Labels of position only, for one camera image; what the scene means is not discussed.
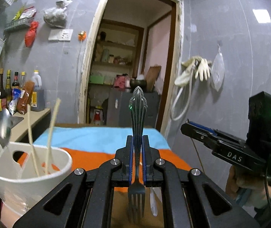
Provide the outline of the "person's right hand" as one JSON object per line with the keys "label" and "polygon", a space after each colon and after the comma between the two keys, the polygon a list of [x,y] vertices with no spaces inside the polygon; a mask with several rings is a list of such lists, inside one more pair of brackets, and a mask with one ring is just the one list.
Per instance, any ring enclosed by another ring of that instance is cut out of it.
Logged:
{"label": "person's right hand", "polygon": [[264,208],[271,198],[271,186],[267,185],[265,188],[265,181],[260,178],[245,176],[236,169],[235,166],[231,166],[229,170],[229,176],[226,183],[226,194],[232,199],[236,200],[240,189],[250,189],[251,194],[245,204],[245,206],[253,206],[254,208]]}

